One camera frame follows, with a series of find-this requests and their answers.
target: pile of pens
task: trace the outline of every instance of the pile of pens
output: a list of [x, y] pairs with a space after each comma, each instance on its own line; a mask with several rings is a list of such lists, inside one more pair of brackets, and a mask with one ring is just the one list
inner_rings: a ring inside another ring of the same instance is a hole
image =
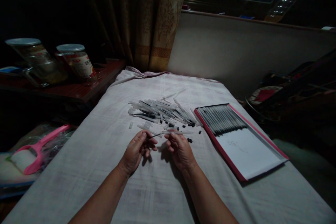
[[200, 125], [193, 111], [189, 112], [183, 108], [175, 98], [174, 102], [164, 98], [162, 100], [140, 100], [139, 103], [130, 101], [129, 104], [132, 105], [128, 111], [130, 116], [140, 117], [156, 124], [165, 122], [167, 125], [164, 129], [174, 128], [177, 122], [191, 127]]
[[228, 104], [199, 107], [197, 111], [216, 137], [231, 131], [247, 128], [244, 120]]

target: bed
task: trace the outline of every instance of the bed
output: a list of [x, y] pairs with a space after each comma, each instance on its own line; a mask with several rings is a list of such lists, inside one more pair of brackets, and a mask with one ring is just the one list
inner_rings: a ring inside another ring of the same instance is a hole
[[[222, 83], [123, 70], [4, 223], [67, 223], [117, 165], [129, 141], [140, 131], [137, 125], [144, 124], [143, 119], [128, 115], [128, 102], [160, 99], [181, 88], [186, 90], [177, 99], [185, 108], [230, 103], [261, 130]], [[152, 152], [151, 160], [142, 162], [130, 177], [112, 223], [198, 222], [165, 139], [156, 139], [158, 152]], [[191, 147], [199, 166], [240, 223], [336, 222], [336, 214], [290, 161], [241, 184], [205, 131], [194, 134]]]

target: white wall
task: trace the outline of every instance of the white wall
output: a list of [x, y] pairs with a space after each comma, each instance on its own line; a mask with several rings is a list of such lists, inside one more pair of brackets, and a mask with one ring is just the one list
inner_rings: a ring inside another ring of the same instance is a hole
[[215, 79], [238, 99], [269, 70], [289, 73], [336, 47], [336, 34], [181, 13], [168, 71]]

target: jar lid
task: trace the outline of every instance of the jar lid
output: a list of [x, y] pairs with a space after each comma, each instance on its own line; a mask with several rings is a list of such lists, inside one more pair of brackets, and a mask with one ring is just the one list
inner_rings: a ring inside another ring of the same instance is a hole
[[64, 44], [56, 46], [56, 49], [60, 52], [70, 52], [70, 51], [83, 51], [85, 47], [81, 44]]
[[5, 40], [5, 43], [10, 46], [33, 46], [36, 44], [41, 44], [41, 41], [37, 38], [13, 38], [9, 40]]

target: beige curtain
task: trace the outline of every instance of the beige curtain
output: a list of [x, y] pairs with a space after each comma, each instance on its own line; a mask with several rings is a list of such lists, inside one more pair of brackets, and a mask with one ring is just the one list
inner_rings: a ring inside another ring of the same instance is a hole
[[91, 0], [108, 46], [141, 71], [168, 66], [183, 0]]

